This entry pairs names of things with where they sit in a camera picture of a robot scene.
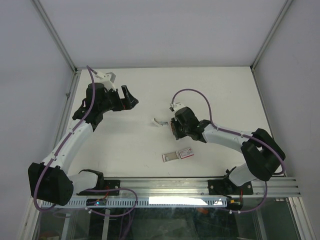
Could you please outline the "white stapler magazine part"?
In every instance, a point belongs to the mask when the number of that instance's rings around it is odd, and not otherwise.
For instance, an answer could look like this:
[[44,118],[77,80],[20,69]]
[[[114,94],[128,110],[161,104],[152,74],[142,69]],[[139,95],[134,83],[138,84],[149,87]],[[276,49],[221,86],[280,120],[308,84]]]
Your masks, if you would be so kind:
[[169,121],[166,120],[158,120],[157,118],[152,118],[151,119],[151,123],[155,126],[155,127],[168,127],[170,125]]

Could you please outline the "red white staple box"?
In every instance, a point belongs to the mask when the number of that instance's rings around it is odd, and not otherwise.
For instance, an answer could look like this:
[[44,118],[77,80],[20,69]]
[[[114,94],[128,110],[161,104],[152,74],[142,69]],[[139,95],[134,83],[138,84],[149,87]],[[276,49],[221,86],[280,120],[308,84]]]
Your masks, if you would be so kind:
[[178,152],[181,159],[189,158],[194,156],[194,152],[191,148],[182,149]]

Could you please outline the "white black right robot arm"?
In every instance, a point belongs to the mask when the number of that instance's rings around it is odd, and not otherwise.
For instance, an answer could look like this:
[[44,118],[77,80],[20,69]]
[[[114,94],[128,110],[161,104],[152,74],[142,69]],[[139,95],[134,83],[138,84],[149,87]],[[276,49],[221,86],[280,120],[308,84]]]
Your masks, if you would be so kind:
[[248,134],[214,126],[198,120],[194,112],[180,103],[170,106],[174,117],[170,127],[176,140],[190,137],[202,143],[218,144],[241,153],[245,163],[227,170],[222,180],[213,184],[215,194],[230,197],[253,180],[267,182],[284,162],[286,155],[269,133],[258,128]]

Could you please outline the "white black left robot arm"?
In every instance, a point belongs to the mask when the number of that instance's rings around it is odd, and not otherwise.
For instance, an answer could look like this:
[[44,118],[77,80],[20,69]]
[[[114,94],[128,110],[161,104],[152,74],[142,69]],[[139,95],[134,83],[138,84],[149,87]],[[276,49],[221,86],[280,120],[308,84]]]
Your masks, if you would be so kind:
[[138,104],[126,85],[121,86],[123,97],[117,89],[107,89],[103,83],[90,83],[80,107],[74,112],[70,128],[54,150],[40,163],[28,168],[31,196],[35,200],[65,206],[73,195],[91,191],[100,194],[105,189],[104,174],[83,169],[68,175],[71,163],[83,143],[94,133],[104,113],[131,110]]

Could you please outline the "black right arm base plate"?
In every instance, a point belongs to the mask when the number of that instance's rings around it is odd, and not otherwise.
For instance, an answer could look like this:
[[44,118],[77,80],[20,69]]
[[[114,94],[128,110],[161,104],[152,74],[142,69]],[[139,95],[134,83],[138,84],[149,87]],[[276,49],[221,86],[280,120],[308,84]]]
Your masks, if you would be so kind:
[[233,195],[253,195],[252,183],[246,182],[241,186],[236,186],[224,179],[209,179],[207,181],[208,193],[210,196],[233,196]]

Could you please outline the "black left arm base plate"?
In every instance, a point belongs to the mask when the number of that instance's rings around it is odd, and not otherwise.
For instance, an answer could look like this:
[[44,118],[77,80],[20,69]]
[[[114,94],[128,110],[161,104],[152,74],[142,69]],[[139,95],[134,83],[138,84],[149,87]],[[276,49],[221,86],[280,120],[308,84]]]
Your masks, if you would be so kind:
[[120,187],[121,187],[121,181],[119,179],[105,179],[102,186],[91,189],[95,191],[84,190],[84,191],[81,191],[80,193],[77,193],[77,195],[78,196],[107,196],[107,197],[119,196]]

